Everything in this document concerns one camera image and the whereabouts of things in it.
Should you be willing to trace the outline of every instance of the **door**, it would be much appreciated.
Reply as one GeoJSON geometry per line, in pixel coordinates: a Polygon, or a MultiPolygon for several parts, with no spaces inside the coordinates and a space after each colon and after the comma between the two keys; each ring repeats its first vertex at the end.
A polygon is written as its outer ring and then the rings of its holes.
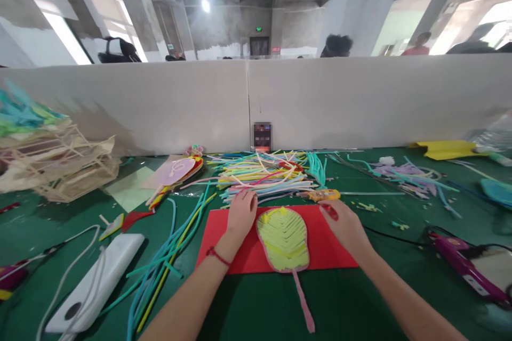
{"type": "Polygon", "coordinates": [[[250,37],[251,56],[267,56],[269,38],[267,37],[250,37]]]}

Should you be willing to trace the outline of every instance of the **black hair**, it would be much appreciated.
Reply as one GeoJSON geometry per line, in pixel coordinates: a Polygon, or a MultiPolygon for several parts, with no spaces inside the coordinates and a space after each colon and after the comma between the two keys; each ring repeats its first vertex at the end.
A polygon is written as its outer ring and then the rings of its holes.
{"type": "Polygon", "coordinates": [[[347,35],[329,35],[325,40],[325,48],[321,57],[348,57],[353,43],[347,35]]]}
{"type": "Polygon", "coordinates": [[[431,38],[431,36],[432,36],[432,32],[430,32],[430,31],[429,31],[429,32],[423,32],[423,33],[420,33],[420,34],[418,35],[418,38],[420,38],[421,36],[425,36],[425,37],[426,37],[426,39],[427,39],[427,40],[429,40],[429,39],[431,38]]]}

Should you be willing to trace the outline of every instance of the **red bracelet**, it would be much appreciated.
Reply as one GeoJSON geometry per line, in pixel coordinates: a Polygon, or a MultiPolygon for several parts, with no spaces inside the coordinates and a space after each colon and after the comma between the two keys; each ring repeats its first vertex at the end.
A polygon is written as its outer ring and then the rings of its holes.
{"type": "Polygon", "coordinates": [[[225,266],[227,267],[230,267],[231,266],[231,263],[228,263],[225,259],[223,259],[221,256],[219,256],[219,254],[215,251],[215,248],[214,247],[211,247],[210,249],[208,249],[206,251],[206,255],[207,256],[215,256],[216,258],[218,258],[225,266]]]}

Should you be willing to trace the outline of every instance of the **yellow paper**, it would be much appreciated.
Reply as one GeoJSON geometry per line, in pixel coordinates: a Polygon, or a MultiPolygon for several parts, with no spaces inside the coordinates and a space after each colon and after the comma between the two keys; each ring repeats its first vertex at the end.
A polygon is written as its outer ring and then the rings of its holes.
{"type": "Polygon", "coordinates": [[[410,145],[410,148],[427,147],[426,157],[434,160],[450,160],[459,157],[482,156],[474,153],[475,143],[464,140],[422,141],[410,145]]]}

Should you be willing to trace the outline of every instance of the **hand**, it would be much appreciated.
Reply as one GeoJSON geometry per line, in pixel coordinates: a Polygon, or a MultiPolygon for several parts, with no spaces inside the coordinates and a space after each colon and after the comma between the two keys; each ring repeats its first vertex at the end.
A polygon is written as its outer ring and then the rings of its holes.
{"type": "Polygon", "coordinates": [[[258,208],[258,196],[250,190],[239,192],[231,202],[228,214],[228,227],[226,232],[236,234],[241,241],[249,233],[258,208]]]}
{"type": "Polygon", "coordinates": [[[350,255],[359,263],[361,258],[373,254],[375,251],[370,244],[359,217],[340,200],[322,200],[320,211],[332,232],[350,255]]]}

